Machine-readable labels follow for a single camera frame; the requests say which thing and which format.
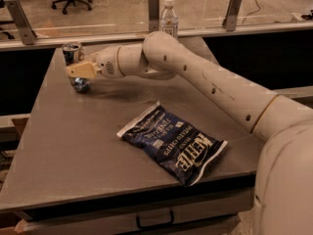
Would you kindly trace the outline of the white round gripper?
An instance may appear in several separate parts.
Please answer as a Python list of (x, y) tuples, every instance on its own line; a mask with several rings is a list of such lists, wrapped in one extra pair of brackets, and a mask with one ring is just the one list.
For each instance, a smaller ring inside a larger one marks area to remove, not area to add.
[(100, 72), (106, 78), (122, 78), (118, 64), (119, 46), (107, 47), (99, 52), (96, 63), (84, 61), (66, 67), (68, 77), (95, 78)]

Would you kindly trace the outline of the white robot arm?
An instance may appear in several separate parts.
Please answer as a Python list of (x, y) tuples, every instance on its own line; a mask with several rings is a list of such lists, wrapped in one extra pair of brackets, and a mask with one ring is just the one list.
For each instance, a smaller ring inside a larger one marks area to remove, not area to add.
[(184, 77), (265, 143), (256, 174), (253, 235), (313, 235), (313, 109), (194, 54), (163, 31), (67, 66), (70, 77), (98, 73)]

